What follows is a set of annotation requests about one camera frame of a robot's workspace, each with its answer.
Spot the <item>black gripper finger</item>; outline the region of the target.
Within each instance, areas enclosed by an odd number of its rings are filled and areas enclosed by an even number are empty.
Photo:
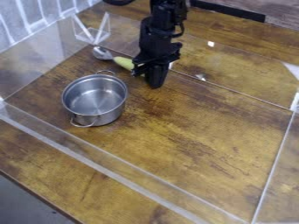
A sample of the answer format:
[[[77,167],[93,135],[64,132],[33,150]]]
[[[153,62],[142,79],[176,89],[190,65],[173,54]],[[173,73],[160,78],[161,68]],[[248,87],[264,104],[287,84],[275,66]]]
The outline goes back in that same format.
[[[149,63],[145,71],[145,81],[150,88],[160,88],[168,74],[169,64]]]
[[[141,67],[134,67],[130,71],[130,74],[132,74],[133,77],[144,76],[145,75],[145,69],[141,68]]]

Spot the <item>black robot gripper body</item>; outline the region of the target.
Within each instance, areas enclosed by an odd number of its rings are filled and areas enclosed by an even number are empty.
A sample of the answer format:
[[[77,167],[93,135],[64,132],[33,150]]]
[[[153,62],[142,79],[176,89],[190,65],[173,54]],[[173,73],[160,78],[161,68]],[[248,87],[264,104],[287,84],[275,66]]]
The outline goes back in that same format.
[[[134,69],[153,64],[165,65],[180,58],[182,44],[172,42],[184,33],[185,0],[149,0],[150,15],[141,20],[138,54]]]

